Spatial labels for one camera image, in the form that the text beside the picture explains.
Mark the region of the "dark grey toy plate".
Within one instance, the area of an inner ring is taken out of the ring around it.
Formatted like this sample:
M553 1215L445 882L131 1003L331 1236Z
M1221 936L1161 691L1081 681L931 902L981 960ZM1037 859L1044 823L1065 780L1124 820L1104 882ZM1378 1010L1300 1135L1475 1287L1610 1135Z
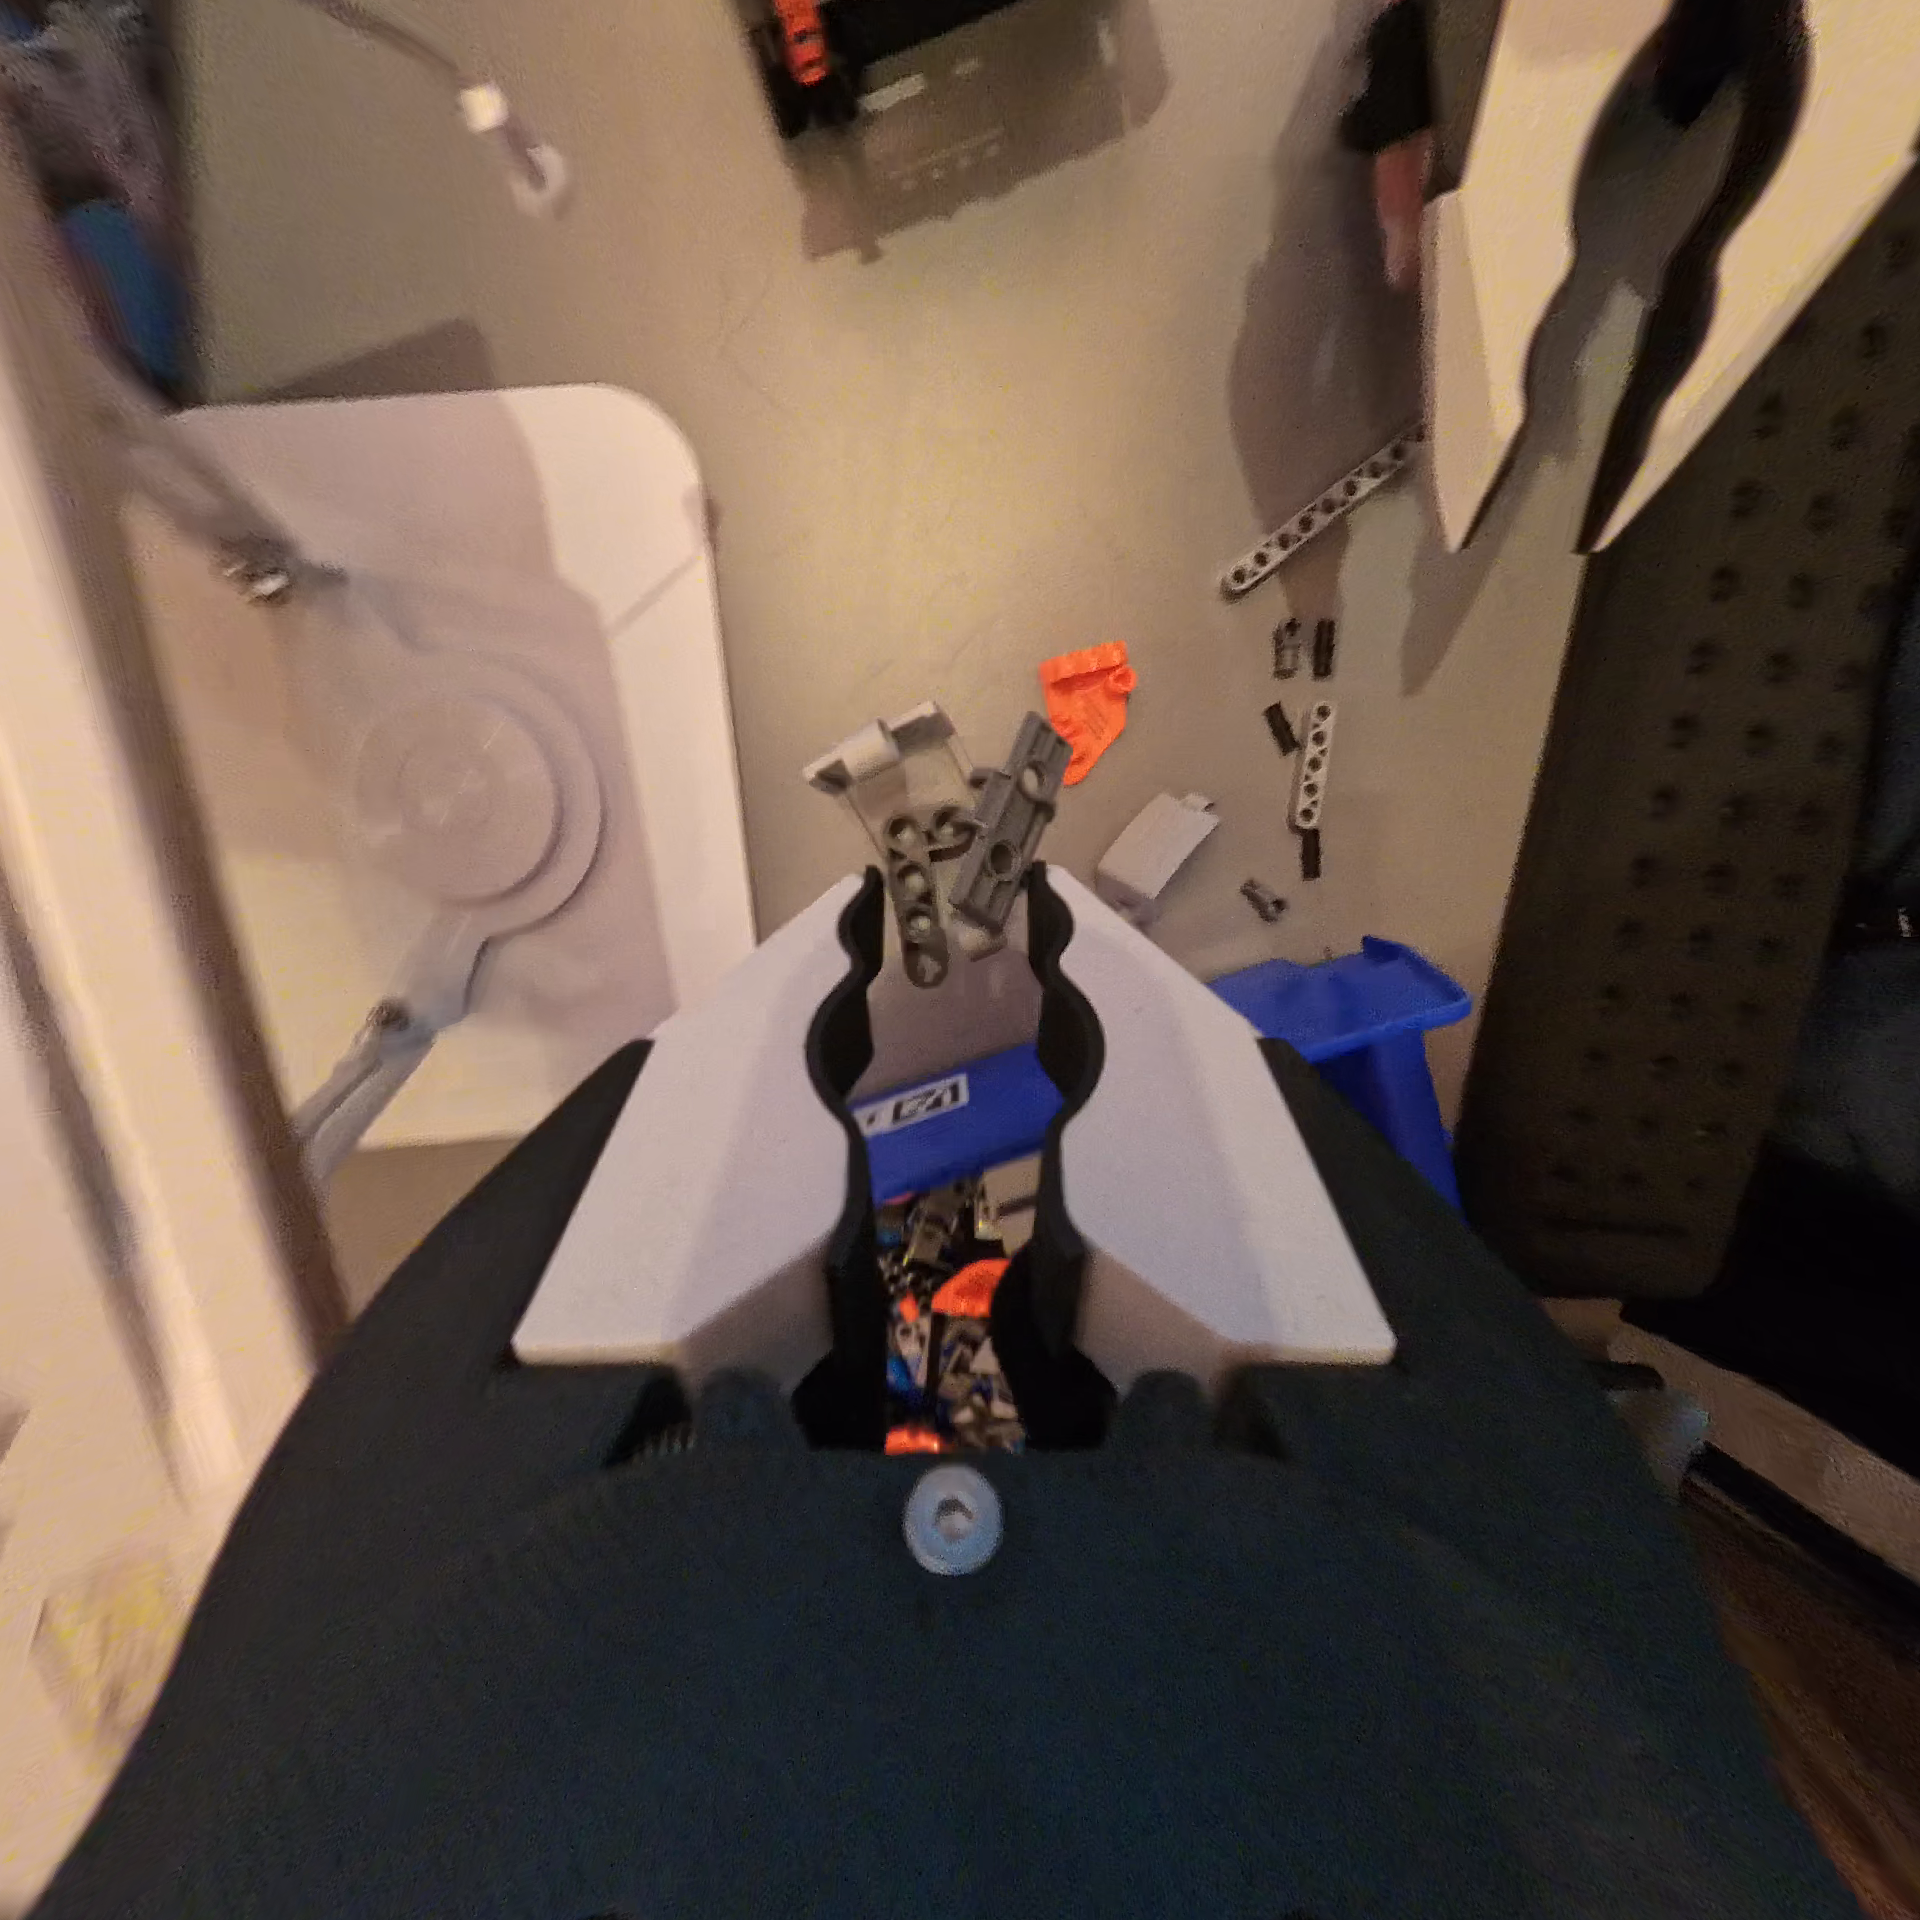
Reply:
M968 960L1003 947L1071 762L1067 738L1042 713L1028 711L1005 762L976 780L973 830L949 889L953 939Z

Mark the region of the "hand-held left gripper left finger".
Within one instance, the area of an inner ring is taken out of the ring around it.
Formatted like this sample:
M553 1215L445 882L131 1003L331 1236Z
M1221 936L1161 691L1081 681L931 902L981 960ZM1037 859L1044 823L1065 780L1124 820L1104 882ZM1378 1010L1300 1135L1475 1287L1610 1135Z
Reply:
M527 1363L753 1372L807 1439L879 1449L888 1292L851 1096L874 1062L875 868L833 886L647 1047L536 1287Z

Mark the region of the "grey toy building model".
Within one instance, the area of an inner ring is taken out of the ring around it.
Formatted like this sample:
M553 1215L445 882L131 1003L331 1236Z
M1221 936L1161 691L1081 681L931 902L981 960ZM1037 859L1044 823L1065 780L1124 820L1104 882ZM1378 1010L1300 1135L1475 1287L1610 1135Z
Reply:
M1148 3L733 4L800 193L805 260L912 228L1138 134L1168 96Z

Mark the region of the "grey curved toy panel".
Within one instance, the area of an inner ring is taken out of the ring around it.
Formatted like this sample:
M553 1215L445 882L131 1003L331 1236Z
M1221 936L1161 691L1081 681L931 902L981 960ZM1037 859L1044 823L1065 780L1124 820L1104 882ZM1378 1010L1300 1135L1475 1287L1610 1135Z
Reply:
M1145 803L1095 862L1095 895L1136 926L1161 912L1183 866L1219 827L1213 803L1201 794L1160 794Z

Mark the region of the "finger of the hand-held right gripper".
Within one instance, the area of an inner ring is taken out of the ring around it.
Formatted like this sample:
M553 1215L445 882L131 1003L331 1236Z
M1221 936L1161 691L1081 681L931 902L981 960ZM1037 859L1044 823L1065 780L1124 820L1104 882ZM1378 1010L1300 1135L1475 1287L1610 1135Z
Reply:
M1666 488L1916 159L1916 3L1676 4L1655 70L1663 113L1687 121L1732 80L1739 115L1642 318L1585 555Z
M1536 338L1577 264L1577 194L1595 136L1629 106L1601 174L1635 260L1665 258L1687 209L1683 145L1650 108L1673 4L1501 4L1464 162L1424 212L1431 490L1448 548L1475 540L1529 419Z

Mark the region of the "long grey toy beam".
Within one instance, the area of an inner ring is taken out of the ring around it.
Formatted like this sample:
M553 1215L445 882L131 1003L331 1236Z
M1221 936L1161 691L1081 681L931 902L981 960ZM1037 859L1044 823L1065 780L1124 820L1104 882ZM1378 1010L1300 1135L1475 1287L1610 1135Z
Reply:
M1242 552L1216 576L1219 598L1236 603L1257 588L1273 580L1284 564L1293 563L1312 543L1340 527L1355 511L1396 482L1418 465L1429 443L1424 422L1410 424L1394 439L1367 456L1336 482L1322 488L1304 507L1293 511L1277 527L1266 531L1253 546Z

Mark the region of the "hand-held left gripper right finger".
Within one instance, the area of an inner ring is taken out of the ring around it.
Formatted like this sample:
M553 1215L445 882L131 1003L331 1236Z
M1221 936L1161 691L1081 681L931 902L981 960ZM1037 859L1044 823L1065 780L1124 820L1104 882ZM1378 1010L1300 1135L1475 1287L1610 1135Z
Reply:
M1025 1439L1091 1449L1148 1377L1399 1352L1277 1078L1283 1050L1081 880L1027 879L1061 1110L1025 1247Z

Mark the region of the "orange pointed toy panel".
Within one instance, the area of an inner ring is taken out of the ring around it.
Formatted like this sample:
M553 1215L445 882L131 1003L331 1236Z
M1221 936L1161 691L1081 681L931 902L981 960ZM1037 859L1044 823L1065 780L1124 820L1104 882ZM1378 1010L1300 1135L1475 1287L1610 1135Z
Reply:
M1136 691L1130 649L1104 640L1042 660L1037 678L1048 722L1071 751L1063 787L1077 787L1128 729Z

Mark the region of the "blue plastic bin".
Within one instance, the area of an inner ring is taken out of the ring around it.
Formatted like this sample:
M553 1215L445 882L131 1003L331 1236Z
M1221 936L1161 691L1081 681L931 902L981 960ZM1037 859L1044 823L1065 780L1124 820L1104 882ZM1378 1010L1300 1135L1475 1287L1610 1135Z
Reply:
M1221 976L1213 993L1261 1038L1283 1040L1455 1208L1451 1131L1429 1035L1461 1025L1472 996L1415 948L1378 938L1319 966L1272 960ZM1040 1151L1063 1099L1034 1042L863 1096L875 1211L909 1193L983 1175L1025 1247L1040 1193Z

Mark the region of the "white desk stand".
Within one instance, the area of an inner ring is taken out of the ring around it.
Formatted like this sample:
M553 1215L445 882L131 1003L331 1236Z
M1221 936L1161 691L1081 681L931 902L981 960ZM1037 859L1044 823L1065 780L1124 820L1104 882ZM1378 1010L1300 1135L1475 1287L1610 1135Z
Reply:
M39 902L317 1190L527 1135L753 948L704 480L649 401L162 417L12 343L4 422L73 628L4 640Z

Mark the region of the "pile of toy building parts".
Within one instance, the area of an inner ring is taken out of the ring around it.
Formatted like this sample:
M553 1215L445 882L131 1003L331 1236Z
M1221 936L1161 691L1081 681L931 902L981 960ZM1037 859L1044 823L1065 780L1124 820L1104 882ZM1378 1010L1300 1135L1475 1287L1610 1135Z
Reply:
M1025 1422L993 1335L993 1311L1019 1236L989 1179L917 1192L875 1215L888 1303L882 1451L1025 1451Z

